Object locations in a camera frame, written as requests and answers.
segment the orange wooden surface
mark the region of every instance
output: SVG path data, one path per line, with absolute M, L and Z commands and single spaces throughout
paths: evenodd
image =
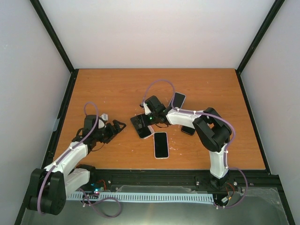
M 237 136 L 229 148 L 229 166 L 265 169 L 234 69 L 80 69 L 55 158 L 83 127 L 83 106 L 92 101 L 97 104 L 100 115 L 107 113 L 109 121 L 116 119 L 125 122 L 127 127 L 80 163 L 105 169 L 209 169 L 209 152 L 197 134 L 184 134 L 177 125 L 153 126 L 155 131 L 167 132 L 170 152 L 168 159 L 155 159 L 153 137 L 139 139 L 132 126 L 130 118 L 143 113 L 139 104 L 146 88 L 161 78 L 170 80 L 176 91 L 187 96 L 184 109 L 213 107 L 233 124 Z M 166 82 L 159 82 L 150 89 L 148 97 L 151 95 L 168 105 L 172 88 Z M 88 106 L 87 112 L 94 114 L 95 110 Z

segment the robotic arm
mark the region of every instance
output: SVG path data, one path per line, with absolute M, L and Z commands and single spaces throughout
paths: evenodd
M 35 169 L 32 172 L 24 199 L 29 210 L 37 211 L 40 204 L 42 212 L 58 215 L 65 205 L 67 196 L 90 181 L 95 167 L 88 165 L 80 165 L 76 169 L 74 167 L 92 151 L 97 142 L 109 143 L 126 127 L 125 123 L 117 120 L 113 120 L 113 125 L 107 121 L 107 114 L 102 114 L 98 121 L 96 115 L 87 115 L 83 128 L 78 130 L 69 148 L 44 169 Z M 76 146 L 92 130 L 95 123 L 97 124 L 92 133 Z M 45 179 L 47 183 L 39 202 L 38 194 Z
M 137 115 L 132 120 L 137 130 L 157 123 L 194 128 L 210 153 L 210 173 L 213 176 L 211 184 L 216 188 L 223 185 L 228 172 L 225 149 L 232 133 L 226 123 L 212 116 L 196 114 L 196 111 L 172 109 L 171 106 L 166 108 L 156 96 L 145 100 L 143 108 L 145 114 Z M 213 108 L 207 108 L 202 112 L 220 117 Z

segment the black smartphone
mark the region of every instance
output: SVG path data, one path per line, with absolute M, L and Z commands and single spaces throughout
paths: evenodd
M 166 132 L 154 133 L 154 157 L 169 158 L 168 137 Z
M 134 116 L 130 120 L 140 138 L 147 138 L 154 133 L 153 128 L 147 126 L 149 123 L 145 114 Z
M 186 96 L 184 94 L 175 92 L 173 106 L 181 108 L 185 100 L 186 100 Z
M 154 133 L 154 130 L 151 126 L 143 127 L 141 129 L 136 130 L 137 134 L 141 139 L 147 138 Z
M 194 133 L 195 133 L 195 129 L 190 128 L 190 127 L 186 127 L 186 126 L 182 126 L 182 127 L 181 127 L 181 131 L 182 131 L 183 133 L 186 133 L 186 134 L 191 135 L 191 136 L 193 136 Z

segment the black metal frame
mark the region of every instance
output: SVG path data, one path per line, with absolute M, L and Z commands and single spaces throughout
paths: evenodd
M 73 88 L 76 82 L 78 69 L 74 69 L 72 66 L 71 61 L 69 60 L 59 38 L 57 37 L 45 11 L 43 10 L 39 0 L 30 0 L 34 9 L 36 10 L 38 16 L 40 17 L 43 25 L 45 26 L 49 36 L 51 37 L 53 43 L 55 44 L 57 50 L 59 51 L 63 61 L 65 62 L 67 68 L 71 73 L 71 77 L 67 86 L 67 90 L 63 101 L 61 103 L 58 119 L 58 127 L 55 131 L 53 131 L 46 155 L 43 161 L 42 168 L 46 165 L 50 164 L 53 161 L 53 157 L 56 151 L 56 147 L 58 144 L 59 136 L 63 127 L 63 122 L 67 113 L 68 104 L 70 102 Z M 285 193 L 283 191 L 280 179 L 278 175 L 271 175 L 270 167 L 265 156 L 265 152 L 263 150 L 263 145 L 261 139 L 259 137 L 259 133 L 257 130 L 257 126 L 255 124 L 255 120 L 251 111 L 251 107 L 247 98 L 247 94 L 244 89 L 244 85 L 241 79 L 241 73 L 244 70 L 246 64 L 250 60 L 252 54 L 254 53 L 255 49 L 257 48 L 258 44 L 260 43 L 261 39 L 263 38 L 264 34 L 266 33 L 268 27 L 272 23 L 273 19 L 275 18 L 277 12 L 281 8 L 282 4 L 285 0 L 275 0 L 273 6 L 271 7 L 269 13 L 267 14 L 265 20 L 263 21 L 259 31 L 257 32 L 254 40 L 252 41 L 249 49 L 247 50 L 245 56 L 243 57 L 239 67 L 236 69 L 237 79 L 240 84 L 240 88 L 246 103 L 246 107 L 251 119 L 251 123 L 255 132 L 255 136 L 262 154 L 262 158 L 265 164 L 266 170 L 245 170 L 243 171 L 247 177 L 248 184 L 252 184 L 254 187 L 272 187 L 277 188 L 279 192 L 279 196 L 281 198 L 282 204 L 285 209 L 285 213 L 287 215 L 288 221 L 290 224 L 295 224 L 293 220 L 293 216 L 291 210 L 289 208 L 288 202 L 285 197 Z M 208 170 L 192 170 L 192 171 L 153 171 L 153 170 L 145 170 L 145 171 L 138 171 L 138 170 L 96 170 L 96 179 L 104 179 L 106 181 L 110 181 L 110 183 L 106 183 L 107 187 L 111 190 L 115 188 L 119 188 L 123 185 L 143 185 L 143 186 L 182 186 L 187 187 L 190 189 L 198 190 L 198 191 L 207 191 L 208 193 L 212 194 L 219 194 L 223 193 L 224 190 L 214 190 L 210 187 L 210 185 L 206 184 L 206 181 L 210 177 L 210 172 Z M 230 171 L 230 179 L 236 181 L 238 183 L 238 187 L 244 187 L 245 181 L 242 175 L 238 171 Z M 85 190 L 91 190 L 92 186 L 87 184 L 84 186 Z M 23 203 L 17 219 L 15 221 L 16 225 L 21 224 L 22 217 L 25 212 L 25 204 Z

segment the white wall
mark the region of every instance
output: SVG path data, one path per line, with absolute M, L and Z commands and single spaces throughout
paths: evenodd
M 245 71 L 266 156 L 300 224 L 300 1 L 285 1 Z
M 75 68 L 237 68 L 274 0 L 41 0 Z
M 0 4 L 0 218 L 13 224 L 40 167 L 69 72 L 29 0 Z

